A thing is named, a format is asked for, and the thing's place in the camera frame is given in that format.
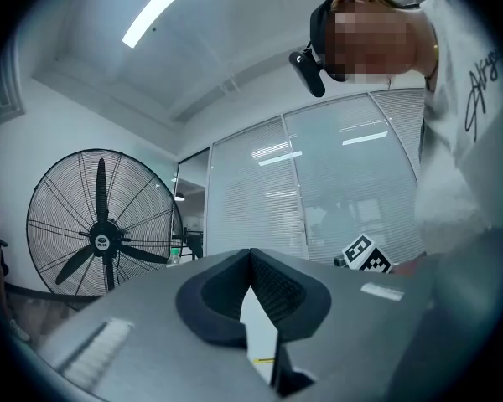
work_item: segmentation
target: fluorescent light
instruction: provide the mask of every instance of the fluorescent light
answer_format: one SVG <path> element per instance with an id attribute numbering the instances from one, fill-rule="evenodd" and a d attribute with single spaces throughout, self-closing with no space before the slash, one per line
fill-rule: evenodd
<path id="1" fill-rule="evenodd" d="M 148 5 L 143 8 L 137 18 L 134 19 L 134 22 L 123 37 L 123 43 L 134 48 L 149 26 L 173 1 L 174 0 L 151 0 Z"/>
<path id="2" fill-rule="evenodd" d="M 270 147 L 265 147 L 263 149 L 258 149 L 251 155 L 254 157 L 254 159 L 258 159 L 259 157 L 264 157 L 265 155 L 268 155 L 268 153 L 279 151 L 281 149 L 284 149 L 285 147 L 288 147 L 287 142 L 279 143 Z"/>
<path id="3" fill-rule="evenodd" d="M 349 126 L 348 128 L 341 128 L 339 130 L 339 132 L 354 130 L 355 128 L 359 128 L 360 126 L 381 124 L 382 122 L 383 121 L 371 121 L 371 122 L 367 122 L 366 124 L 353 125 L 353 126 Z"/>
<path id="4" fill-rule="evenodd" d="M 347 144 L 367 142 L 368 140 L 374 140 L 375 138 L 383 138 L 385 136 L 387 136 L 387 131 L 379 132 L 378 134 L 371 134 L 370 136 L 351 138 L 350 140 L 344 140 L 343 146 L 346 146 Z"/>
<path id="5" fill-rule="evenodd" d="M 299 157 L 302 155 L 301 151 L 288 153 L 287 155 L 282 155 L 281 157 L 273 157 L 271 159 L 267 159 L 266 161 L 260 161 L 259 165 L 262 167 L 263 165 L 274 164 L 275 162 L 280 162 L 283 159 L 289 159 L 290 157 Z"/>

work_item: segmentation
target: ceiling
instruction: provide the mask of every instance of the ceiling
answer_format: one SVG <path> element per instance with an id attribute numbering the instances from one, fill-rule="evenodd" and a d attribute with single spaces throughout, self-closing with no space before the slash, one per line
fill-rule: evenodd
<path id="1" fill-rule="evenodd" d="M 180 178 L 177 183 L 176 192 L 180 192 L 185 196 L 194 195 L 196 193 L 205 194 L 205 187 L 199 186 L 195 183 L 189 182 L 188 180 Z"/>
<path id="2" fill-rule="evenodd" d="M 175 0 L 131 49 L 122 37 L 148 1 L 70 0 L 44 69 L 175 127 L 287 64 L 289 51 L 307 43 L 309 14 L 323 0 Z M 60 92 L 75 99 L 67 88 Z"/>

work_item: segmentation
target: white label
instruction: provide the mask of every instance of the white label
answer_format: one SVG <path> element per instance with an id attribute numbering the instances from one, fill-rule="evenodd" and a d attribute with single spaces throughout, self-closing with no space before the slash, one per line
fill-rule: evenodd
<path id="1" fill-rule="evenodd" d="M 400 301 L 404 295 L 403 291 L 396 291 L 389 287 L 378 286 L 374 283 L 366 283 L 361 287 L 361 291 L 370 295 L 379 296 L 380 298 L 391 299 L 392 301 Z"/>
<path id="2" fill-rule="evenodd" d="M 95 247 L 99 250 L 108 250 L 110 247 L 110 240 L 105 235 L 98 235 L 95 238 Z"/>

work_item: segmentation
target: white t-shirt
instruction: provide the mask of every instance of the white t-shirt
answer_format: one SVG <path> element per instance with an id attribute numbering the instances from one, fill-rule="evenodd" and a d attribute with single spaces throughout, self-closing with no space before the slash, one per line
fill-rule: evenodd
<path id="1" fill-rule="evenodd" d="M 439 62 L 425 91 L 415 219 L 428 254 L 503 226 L 503 58 L 463 0 L 426 0 Z"/>

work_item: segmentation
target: industrial fan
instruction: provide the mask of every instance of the industrial fan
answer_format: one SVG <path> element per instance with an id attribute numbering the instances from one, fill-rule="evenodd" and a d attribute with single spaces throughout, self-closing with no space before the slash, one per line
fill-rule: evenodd
<path id="1" fill-rule="evenodd" d="M 26 233 L 35 268 L 53 293 L 99 296 L 163 267 L 182 248 L 173 195 L 149 168 L 90 149 L 58 161 L 30 201 Z"/>

